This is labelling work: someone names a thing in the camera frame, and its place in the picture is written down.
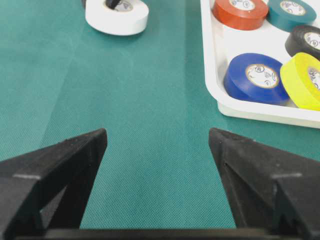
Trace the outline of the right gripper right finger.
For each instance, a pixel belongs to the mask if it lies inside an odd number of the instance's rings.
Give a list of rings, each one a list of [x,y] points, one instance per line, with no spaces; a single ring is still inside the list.
[[[320,237],[320,163],[219,128],[208,145],[238,228]]]

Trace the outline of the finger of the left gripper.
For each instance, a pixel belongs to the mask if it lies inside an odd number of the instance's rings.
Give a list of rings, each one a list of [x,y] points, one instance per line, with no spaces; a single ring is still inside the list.
[[[114,10],[119,2],[120,0],[106,0],[106,6],[111,10]]]

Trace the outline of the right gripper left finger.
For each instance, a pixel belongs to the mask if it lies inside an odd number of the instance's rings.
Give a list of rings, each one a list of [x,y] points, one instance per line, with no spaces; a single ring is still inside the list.
[[[103,128],[0,163],[0,237],[80,227],[107,149]]]

